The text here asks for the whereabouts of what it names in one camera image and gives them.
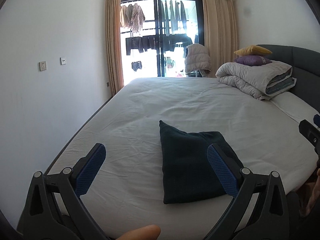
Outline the person left hand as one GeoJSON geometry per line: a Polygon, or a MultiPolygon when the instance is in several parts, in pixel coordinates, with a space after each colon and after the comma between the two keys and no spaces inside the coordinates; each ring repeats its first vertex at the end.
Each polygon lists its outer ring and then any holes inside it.
{"type": "Polygon", "coordinates": [[[160,234],[161,228],[159,226],[148,225],[126,232],[117,240],[156,240],[160,234]]]}

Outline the person right hand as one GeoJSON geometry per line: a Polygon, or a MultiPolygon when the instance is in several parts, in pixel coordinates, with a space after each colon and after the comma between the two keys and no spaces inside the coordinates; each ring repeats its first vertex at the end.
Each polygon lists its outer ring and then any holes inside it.
{"type": "Polygon", "coordinates": [[[317,180],[315,182],[306,183],[306,188],[309,196],[308,203],[305,207],[304,216],[307,216],[314,205],[316,204],[319,198],[319,191],[320,191],[320,169],[317,170],[317,180]]]}

